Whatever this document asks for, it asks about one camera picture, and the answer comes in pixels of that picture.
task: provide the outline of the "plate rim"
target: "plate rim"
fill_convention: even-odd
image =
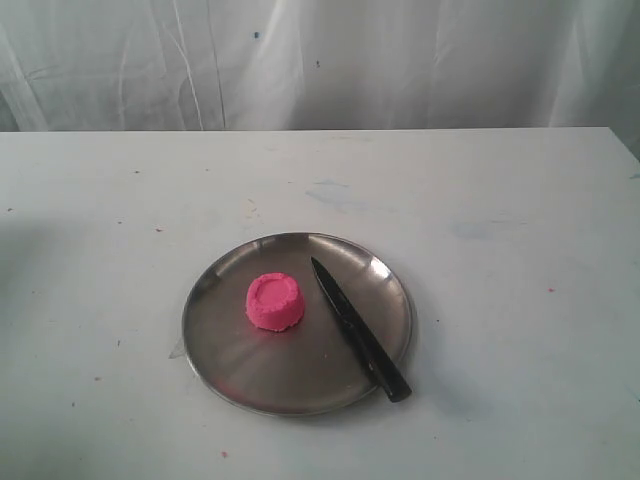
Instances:
[[[235,407],[241,408],[242,410],[246,410],[246,411],[253,412],[253,413],[258,413],[260,415],[265,415],[265,416],[268,416],[268,417],[300,418],[300,417],[311,417],[311,416],[316,416],[316,415],[323,415],[323,414],[326,414],[326,413],[330,413],[330,412],[334,412],[336,410],[343,409],[345,407],[348,407],[350,405],[354,405],[354,404],[360,402],[365,397],[368,397],[373,392],[375,392],[379,388],[379,386],[374,384],[374,385],[371,386],[370,389],[364,391],[359,397],[353,398],[353,399],[349,399],[346,402],[342,402],[340,404],[333,405],[332,407],[326,408],[326,409],[314,410],[314,411],[311,411],[311,412],[300,412],[300,413],[298,413],[298,412],[283,413],[283,412],[274,412],[274,411],[270,411],[270,410],[261,410],[259,408],[251,407],[251,406],[246,405],[244,403],[240,403],[240,402],[238,402],[238,401],[236,401],[236,400],[234,400],[234,399],[232,399],[230,397],[227,397],[221,391],[216,389],[210,382],[208,382],[202,376],[202,374],[198,370],[198,367],[193,362],[193,359],[191,358],[191,352],[189,350],[189,345],[185,341],[185,331],[186,331],[186,320],[187,320],[188,307],[191,304],[191,300],[192,300],[192,298],[194,296],[196,287],[206,277],[206,275],[209,273],[209,271],[212,268],[214,268],[217,265],[219,265],[220,262],[222,260],[224,260],[232,252],[234,252],[234,251],[236,251],[236,250],[238,250],[238,249],[240,249],[242,247],[245,247],[245,246],[247,246],[247,245],[249,245],[251,243],[254,243],[254,242],[259,242],[260,240],[266,240],[266,239],[269,239],[269,238],[280,237],[280,236],[284,236],[284,235],[307,235],[307,236],[316,235],[316,236],[328,238],[328,239],[331,239],[331,240],[338,240],[340,242],[344,242],[344,243],[346,243],[348,245],[351,245],[352,247],[356,247],[356,248],[359,248],[359,249],[363,250],[365,253],[370,255],[372,258],[377,259],[378,261],[380,261],[383,265],[385,265],[389,269],[391,274],[394,276],[394,278],[400,284],[400,287],[402,289],[402,293],[403,293],[403,295],[405,297],[405,300],[406,300],[406,303],[407,303],[407,307],[408,307],[407,310],[409,312],[409,332],[407,334],[406,341],[404,342],[404,345],[402,346],[402,349],[400,350],[400,353],[398,354],[398,358],[397,358],[397,360],[395,360],[396,364],[402,364],[403,363],[403,360],[407,356],[407,351],[409,349],[409,345],[411,345],[411,340],[412,340],[412,337],[413,337],[415,317],[416,317],[413,298],[411,297],[411,294],[410,294],[409,290],[407,290],[407,288],[405,287],[404,283],[402,282],[400,277],[395,273],[395,271],[392,268],[390,268],[389,265],[386,262],[381,260],[380,257],[378,257],[375,253],[373,253],[368,248],[360,245],[359,243],[353,242],[351,240],[347,240],[347,239],[345,239],[343,237],[338,237],[337,235],[331,235],[331,234],[320,233],[320,232],[295,231],[295,232],[278,232],[278,233],[272,233],[272,234],[269,234],[269,235],[263,235],[261,237],[254,238],[253,240],[248,240],[248,241],[246,241],[244,243],[241,243],[240,245],[236,245],[235,247],[233,247],[232,249],[230,249],[226,253],[224,253],[222,256],[220,256],[216,260],[214,260],[214,262],[211,265],[209,265],[204,270],[204,272],[202,272],[202,274],[198,277],[198,279],[196,280],[194,285],[191,287],[191,290],[189,291],[189,295],[187,296],[187,299],[185,301],[184,308],[182,310],[182,321],[181,321],[182,342],[183,342],[183,345],[184,345],[184,350],[185,350],[185,355],[187,357],[187,362],[189,363],[189,366],[191,367],[193,372],[198,376],[200,381],[209,390],[211,390],[213,393],[215,393],[218,397],[220,397],[223,400],[225,400],[227,403],[229,403],[229,404],[231,404],[231,405],[233,405]]]

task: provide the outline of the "stainless steel plate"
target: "stainless steel plate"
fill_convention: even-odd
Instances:
[[[216,261],[193,287],[183,316],[187,356],[216,393],[256,412],[311,415],[343,407],[374,390],[345,343],[311,268],[329,269],[398,362],[412,327],[408,295],[371,252],[316,233],[285,233],[241,245]],[[300,284],[303,319],[283,333],[255,328],[245,315],[251,281],[283,272]]]

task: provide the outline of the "white fabric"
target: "white fabric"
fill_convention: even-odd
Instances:
[[[0,0],[0,128],[606,125],[637,154],[639,22],[637,0]]]

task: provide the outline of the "pink play dough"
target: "pink play dough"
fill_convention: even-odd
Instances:
[[[247,316],[256,327],[281,332],[300,321],[304,298],[298,282],[284,273],[265,273],[249,286]]]

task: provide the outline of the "table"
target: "table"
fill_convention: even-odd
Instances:
[[[605,128],[2,134],[0,477],[637,480],[639,212]],[[279,419],[193,375],[191,286],[281,231],[406,283],[410,401]]]

